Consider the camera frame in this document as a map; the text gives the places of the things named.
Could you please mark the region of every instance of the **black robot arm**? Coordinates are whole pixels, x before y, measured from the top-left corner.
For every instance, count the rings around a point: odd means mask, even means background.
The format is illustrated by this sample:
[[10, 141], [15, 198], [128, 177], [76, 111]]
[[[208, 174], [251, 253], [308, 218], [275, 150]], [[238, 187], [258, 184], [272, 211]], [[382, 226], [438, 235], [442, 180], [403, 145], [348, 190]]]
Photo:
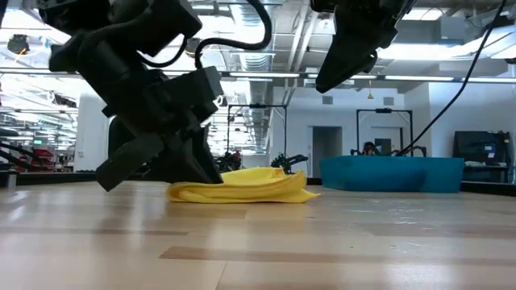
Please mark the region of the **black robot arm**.
[[392, 43], [397, 23], [415, 3], [416, 0], [312, 0], [312, 10], [335, 13], [335, 35], [315, 88], [325, 93], [357, 73], [369, 73], [377, 62], [377, 49]]
[[[248, 1], [264, 20], [266, 33], [264, 41], [243, 48], [261, 49], [270, 41], [271, 21], [258, 0]], [[49, 69], [79, 72], [106, 102], [104, 115], [118, 116], [135, 136], [97, 168], [105, 190], [143, 163], [155, 180], [222, 182], [207, 129], [200, 125], [217, 111], [213, 100], [223, 94], [217, 69], [203, 68], [196, 57], [196, 71], [168, 79], [146, 64], [164, 67], [177, 57], [154, 64], [138, 53], [155, 56], [179, 35], [189, 39], [199, 32], [202, 23], [186, 0], [39, 0], [38, 8], [46, 24], [72, 36], [52, 46]], [[246, 44], [207, 40], [238, 48]]]

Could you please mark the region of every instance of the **pillar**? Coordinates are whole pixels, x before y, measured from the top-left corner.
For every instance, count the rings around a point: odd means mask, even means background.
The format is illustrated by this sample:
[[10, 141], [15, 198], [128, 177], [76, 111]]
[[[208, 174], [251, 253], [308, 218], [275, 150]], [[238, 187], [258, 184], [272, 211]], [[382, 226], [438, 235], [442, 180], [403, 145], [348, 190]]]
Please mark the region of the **pillar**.
[[89, 86], [79, 99], [77, 143], [73, 170], [95, 170], [107, 159], [110, 120], [102, 113], [106, 103]]

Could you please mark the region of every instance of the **yellow towel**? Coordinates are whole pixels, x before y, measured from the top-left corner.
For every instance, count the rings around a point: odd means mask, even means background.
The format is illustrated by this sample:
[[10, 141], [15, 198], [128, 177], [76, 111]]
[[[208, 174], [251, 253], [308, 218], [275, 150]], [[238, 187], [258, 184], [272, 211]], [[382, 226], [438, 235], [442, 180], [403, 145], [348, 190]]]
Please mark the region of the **yellow towel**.
[[302, 203], [318, 196], [304, 189], [306, 177], [302, 172], [287, 176], [279, 168], [249, 168], [223, 173], [222, 177], [223, 184], [171, 184], [167, 198], [198, 203]]

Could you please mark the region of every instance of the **blue container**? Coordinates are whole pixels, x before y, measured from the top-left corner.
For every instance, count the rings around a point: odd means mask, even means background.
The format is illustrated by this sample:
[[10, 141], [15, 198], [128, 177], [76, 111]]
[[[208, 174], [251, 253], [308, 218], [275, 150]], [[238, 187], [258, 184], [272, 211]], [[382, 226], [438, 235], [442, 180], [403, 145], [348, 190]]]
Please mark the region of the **blue container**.
[[368, 192], [458, 193], [464, 160], [392, 156], [322, 159], [322, 185]]

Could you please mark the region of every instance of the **black cable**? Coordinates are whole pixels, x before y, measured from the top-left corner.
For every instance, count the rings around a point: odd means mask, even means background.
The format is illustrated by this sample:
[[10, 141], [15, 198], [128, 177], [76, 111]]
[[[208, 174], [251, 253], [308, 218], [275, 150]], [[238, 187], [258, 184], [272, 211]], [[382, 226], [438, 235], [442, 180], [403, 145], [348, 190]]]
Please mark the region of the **black cable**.
[[432, 11], [432, 10], [434, 10], [434, 9], [437, 9], [437, 10], [441, 11], [442, 16], [446, 15], [446, 13], [444, 13], [444, 11], [443, 11], [441, 8], [439, 8], [439, 7], [431, 7], [429, 10], [427, 10], [427, 12], [425, 12], [425, 13], [423, 13], [423, 14], [421, 15], [421, 17], [419, 18], [419, 20], [422, 20], [422, 19], [423, 19], [423, 18], [424, 18], [424, 17], [425, 17], [425, 16], [426, 16], [430, 11]]
[[466, 19], [466, 21], [468, 21], [468, 22], [469, 22], [469, 24], [471, 24], [471, 26], [473, 26], [473, 27], [475, 27], [475, 28], [478, 28], [478, 29], [484, 29], [483, 27], [479, 27], [479, 26], [477, 26], [473, 21], [471, 21], [471, 19], [470, 19], [470, 18], [466, 17], [465, 19]]
[[423, 129], [423, 131], [421, 133], [419, 133], [418, 137], [416, 137], [416, 139], [414, 139], [414, 141], [412, 141], [407, 147], [403, 148], [403, 150], [399, 151], [396, 156], [403, 156], [409, 149], [412, 148], [412, 146], [414, 144], [416, 144], [417, 141], [419, 141], [424, 135], [425, 133], [430, 130], [430, 128], [432, 127], [432, 125], [434, 125], [435, 122], [437, 122], [437, 120], [439, 120], [439, 118], [441, 118], [441, 116], [443, 116], [444, 113], [446, 113], [446, 111], [453, 105], [453, 103], [455, 103], [455, 101], [457, 100], [457, 98], [459, 98], [459, 96], [462, 94], [462, 92], [464, 91], [464, 89], [466, 88], [466, 85], [468, 84], [468, 81], [469, 81], [469, 77], [471, 76], [471, 74], [473, 73], [473, 69], [475, 68], [475, 64], [476, 64], [476, 61], [478, 60], [478, 58], [480, 57], [481, 53], [482, 53], [482, 49], [484, 48], [484, 45], [485, 43], [487, 42], [487, 39], [489, 38], [489, 36], [491, 35], [491, 31], [493, 31], [493, 28], [494, 28], [494, 21], [500, 17], [500, 14], [501, 12], [503, 11], [503, 7], [506, 5], [506, 2], [507, 0], [501, 0], [501, 4], [500, 6], [498, 7], [498, 11], [497, 13], [495, 14], [494, 16], [494, 19], [493, 21], [489, 24], [489, 28], [487, 30], [487, 32], [485, 33], [485, 36], [482, 40], [482, 43], [480, 45], [480, 47], [478, 48], [478, 51], [476, 51], [476, 54], [475, 54], [475, 57], [473, 58], [473, 61], [471, 63], [471, 66], [469, 67], [469, 70], [468, 70], [468, 73], [466, 73], [466, 77], [464, 78], [464, 81], [462, 82], [462, 85], [460, 86], [460, 89], [459, 91], [457, 92], [457, 94], [448, 102], [448, 104], [437, 114], [437, 116], [435, 116], [435, 118], [433, 118], [431, 120], [431, 122], [425, 127], [425, 129]]
[[227, 45], [233, 48], [241, 48], [245, 50], [260, 50], [268, 46], [273, 37], [273, 23], [271, 22], [271, 19], [268, 16], [268, 13], [264, 5], [260, 2], [260, 0], [247, 0], [247, 2], [256, 10], [256, 13], [258, 13], [261, 21], [264, 23], [264, 38], [258, 43], [244, 43], [236, 40], [223, 39], [219, 37], [204, 39], [195, 49], [195, 68], [202, 68], [202, 49], [211, 44]]
[[185, 37], [183, 38], [183, 43], [181, 43], [181, 46], [179, 47], [179, 50], [177, 51], [176, 55], [171, 60], [165, 61], [164, 63], [155, 63], [151, 60], [146, 59], [144, 56], [140, 54], [138, 55], [140, 60], [146, 65], [150, 65], [153, 68], [166, 68], [169, 65], [174, 64], [177, 60], [179, 60], [183, 52], [185, 52], [186, 45], [188, 45], [188, 39]]

